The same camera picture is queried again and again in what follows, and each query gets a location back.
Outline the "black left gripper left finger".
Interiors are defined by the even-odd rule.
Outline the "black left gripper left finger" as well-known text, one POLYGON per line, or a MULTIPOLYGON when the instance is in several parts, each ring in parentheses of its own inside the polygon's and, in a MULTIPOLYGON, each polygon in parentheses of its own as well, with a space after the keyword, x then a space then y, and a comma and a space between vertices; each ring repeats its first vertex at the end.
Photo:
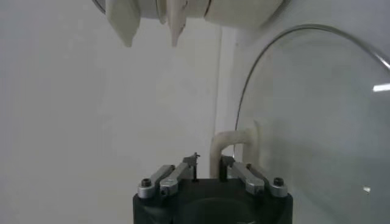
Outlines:
POLYGON ((178 193, 182 180, 197 182, 197 159, 199 157, 198 153, 194 153, 184 157, 177 166, 161 166, 150 177, 143 178, 138 184, 138 198, 154 198, 157 194, 162 197, 172 196, 178 193))

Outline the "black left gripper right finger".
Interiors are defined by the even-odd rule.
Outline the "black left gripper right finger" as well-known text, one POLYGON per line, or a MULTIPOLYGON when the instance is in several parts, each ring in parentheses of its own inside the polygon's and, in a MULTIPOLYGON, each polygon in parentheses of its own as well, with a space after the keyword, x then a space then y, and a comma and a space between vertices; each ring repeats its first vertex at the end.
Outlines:
POLYGON ((269 181, 260 171, 252 168, 250 164, 235 161, 232 156, 221 156, 219 160, 219 179, 227 181, 237 178, 245 190, 251 195, 258 195, 267 191, 273 197, 285 198, 288 196, 288 187, 282 178, 274 178, 269 181))

